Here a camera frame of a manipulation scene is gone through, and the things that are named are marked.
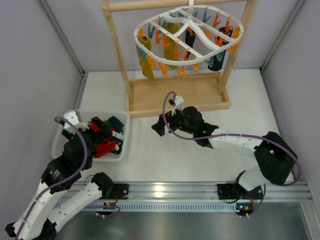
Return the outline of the dark navy patterned sock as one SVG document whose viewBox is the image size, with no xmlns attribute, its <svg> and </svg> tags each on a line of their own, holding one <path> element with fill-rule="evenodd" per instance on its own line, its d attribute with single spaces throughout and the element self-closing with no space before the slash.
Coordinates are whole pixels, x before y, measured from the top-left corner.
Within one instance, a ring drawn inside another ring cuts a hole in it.
<svg viewBox="0 0 320 240">
<path fill-rule="evenodd" d="M 188 27 L 187 30 L 185 31 L 184 42 L 191 49 L 194 46 L 196 36 L 197 36 L 197 34 L 190 27 Z"/>
</svg>

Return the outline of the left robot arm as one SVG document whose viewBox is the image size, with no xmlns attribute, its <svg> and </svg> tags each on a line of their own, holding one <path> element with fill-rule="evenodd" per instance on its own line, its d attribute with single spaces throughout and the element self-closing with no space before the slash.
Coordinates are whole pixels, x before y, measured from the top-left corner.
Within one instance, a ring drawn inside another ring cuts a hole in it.
<svg viewBox="0 0 320 240">
<path fill-rule="evenodd" d="M 26 211 L 5 227 L 8 236 L 16 240 L 53 240 L 71 218 L 93 201 L 108 197 L 113 190 L 113 180 L 98 172 L 82 190 L 55 208 L 82 173 L 92 167 L 97 145 L 110 139 L 113 133 L 97 116 L 89 123 L 80 122 L 75 116 L 54 120 L 64 127 L 62 134 L 68 141 L 62 154 L 47 165 Z"/>
</svg>

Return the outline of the red santa sock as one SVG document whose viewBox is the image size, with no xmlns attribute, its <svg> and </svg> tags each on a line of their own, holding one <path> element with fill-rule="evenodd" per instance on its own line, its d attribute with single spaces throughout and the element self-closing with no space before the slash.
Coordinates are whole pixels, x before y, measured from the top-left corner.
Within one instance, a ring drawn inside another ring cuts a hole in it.
<svg viewBox="0 0 320 240">
<path fill-rule="evenodd" d="M 94 155 L 95 158 L 100 158 L 109 153 L 118 155 L 120 150 L 119 143 L 117 141 L 104 141 L 96 144 L 95 147 L 97 149 L 97 153 Z"/>
</svg>

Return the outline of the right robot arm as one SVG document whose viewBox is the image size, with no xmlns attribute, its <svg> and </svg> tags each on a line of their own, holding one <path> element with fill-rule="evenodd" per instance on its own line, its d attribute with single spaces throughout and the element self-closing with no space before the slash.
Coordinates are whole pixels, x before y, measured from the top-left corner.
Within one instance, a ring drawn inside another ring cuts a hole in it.
<svg viewBox="0 0 320 240">
<path fill-rule="evenodd" d="M 220 199 L 239 200 L 267 183 L 288 185 L 286 181 L 296 164 L 297 155 L 276 132 L 269 131 L 263 136 L 228 132 L 205 122 L 193 106 L 161 114 L 151 128 L 162 137 L 166 126 L 171 132 L 179 130 L 192 135 L 193 141 L 201 147 L 237 152 L 256 161 L 253 168 L 243 170 L 232 184 L 220 187 Z"/>
</svg>

